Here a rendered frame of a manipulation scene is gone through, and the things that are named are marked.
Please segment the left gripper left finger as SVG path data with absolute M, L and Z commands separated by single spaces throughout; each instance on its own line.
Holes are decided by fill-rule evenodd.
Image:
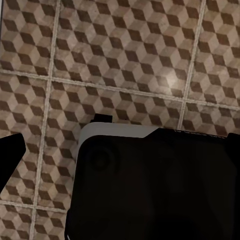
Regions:
M 0 193 L 26 152 L 21 133 L 0 139 Z

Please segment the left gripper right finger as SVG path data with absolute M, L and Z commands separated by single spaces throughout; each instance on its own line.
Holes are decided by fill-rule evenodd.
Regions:
M 229 133 L 226 138 L 224 150 L 240 172 L 240 134 Z

